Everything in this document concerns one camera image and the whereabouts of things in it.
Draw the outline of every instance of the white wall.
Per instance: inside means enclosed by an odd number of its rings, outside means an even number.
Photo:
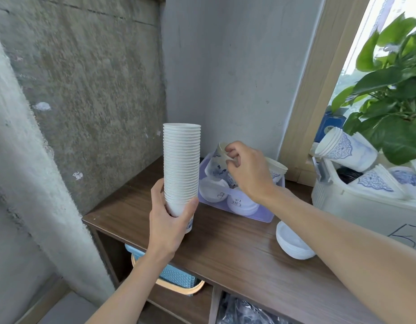
[[[54,268],[0,201],[0,324],[12,324]]]
[[[201,153],[242,140],[276,158],[324,0],[167,0],[169,122],[202,125]]]
[[[75,292],[114,291],[0,43],[0,193]]]

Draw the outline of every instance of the blue basket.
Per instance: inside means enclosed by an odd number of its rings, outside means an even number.
[[[145,254],[145,252],[133,248],[129,245],[125,245],[125,249],[127,249],[128,252],[132,253],[136,260]],[[160,278],[169,283],[173,283],[175,285],[187,289],[193,288],[200,282],[200,280],[195,278],[193,275],[179,270],[178,268],[175,268],[172,265],[167,265],[163,269],[163,272],[160,273]]]

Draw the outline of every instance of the concrete wall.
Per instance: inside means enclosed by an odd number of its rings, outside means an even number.
[[[84,214],[162,154],[153,0],[0,0],[0,40]]]
[[[162,154],[159,6],[0,0],[0,193],[69,285],[114,291],[81,214]]]
[[[12,324],[54,268],[0,201],[0,324]]]
[[[168,121],[202,125],[202,154],[240,139],[276,158],[323,1],[167,0]]]

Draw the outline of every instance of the plastic bag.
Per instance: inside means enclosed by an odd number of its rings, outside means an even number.
[[[292,324],[229,294],[222,302],[217,324]]]

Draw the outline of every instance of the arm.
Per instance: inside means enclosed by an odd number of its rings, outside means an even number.
[[[163,179],[151,189],[150,240],[129,277],[85,324],[135,324],[157,278],[172,260],[184,238],[198,198],[189,201],[180,217],[171,217],[165,209]]]
[[[226,147],[228,170],[255,202],[294,230],[370,310],[389,324],[416,323],[416,250],[294,197],[272,182],[262,152]]]

